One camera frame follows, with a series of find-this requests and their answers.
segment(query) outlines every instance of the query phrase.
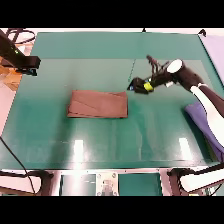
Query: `purple cloth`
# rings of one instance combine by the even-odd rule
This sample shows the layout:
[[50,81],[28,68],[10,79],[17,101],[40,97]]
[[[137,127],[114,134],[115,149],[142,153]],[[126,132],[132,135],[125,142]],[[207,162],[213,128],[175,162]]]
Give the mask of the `purple cloth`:
[[202,104],[197,101],[194,104],[186,106],[185,111],[190,115],[194,123],[203,132],[204,136],[207,138],[210,146],[212,147],[217,159],[222,162],[224,148],[219,144],[214,134],[211,132],[208,126],[206,112]]
[[200,39],[215,66],[215,69],[224,85],[224,37],[223,36],[202,36]]

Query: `folded brown cloth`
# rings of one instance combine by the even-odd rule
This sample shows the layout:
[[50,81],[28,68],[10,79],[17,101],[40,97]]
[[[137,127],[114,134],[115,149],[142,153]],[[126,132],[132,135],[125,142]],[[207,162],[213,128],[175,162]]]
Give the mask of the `folded brown cloth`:
[[123,118],[128,117],[126,92],[111,93],[73,90],[68,117]]

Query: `green table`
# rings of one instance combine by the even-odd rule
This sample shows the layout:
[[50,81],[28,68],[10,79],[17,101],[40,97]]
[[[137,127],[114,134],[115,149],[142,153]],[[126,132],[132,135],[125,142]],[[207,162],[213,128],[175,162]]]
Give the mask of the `green table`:
[[[27,169],[211,164],[201,132],[183,111],[196,99],[181,87],[159,87],[148,96],[128,92],[127,119],[66,117],[73,89],[125,91],[134,59],[133,76],[149,75],[147,54],[161,60],[186,60],[224,96],[197,35],[39,33],[32,50],[42,60],[38,76],[23,76],[3,139]],[[180,139],[187,141],[190,157],[183,152]],[[83,140],[81,153],[74,151],[76,140]],[[3,145],[0,168],[21,169]]]

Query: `blue fabric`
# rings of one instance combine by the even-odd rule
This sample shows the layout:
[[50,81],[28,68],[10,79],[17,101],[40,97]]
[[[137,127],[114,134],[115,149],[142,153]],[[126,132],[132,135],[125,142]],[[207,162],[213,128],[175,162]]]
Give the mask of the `blue fabric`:
[[220,143],[216,140],[214,134],[211,132],[208,126],[206,112],[202,104],[197,101],[194,104],[186,106],[185,111],[190,115],[194,123],[203,132],[217,159],[222,162],[224,158],[224,148],[220,145]]

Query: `glossy table surface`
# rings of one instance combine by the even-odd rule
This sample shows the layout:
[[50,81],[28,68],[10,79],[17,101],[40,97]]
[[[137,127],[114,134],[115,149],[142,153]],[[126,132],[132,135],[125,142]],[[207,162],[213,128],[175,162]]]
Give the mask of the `glossy table surface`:
[[[23,76],[3,138],[27,169],[107,169],[212,163],[203,135],[183,108],[196,99],[179,86],[128,94],[128,118],[67,118],[73,89],[125,91],[147,77],[146,54],[181,58],[217,93],[223,89],[197,35],[161,33],[40,33],[32,55],[37,77]],[[0,145],[0,167],[20,168]]]

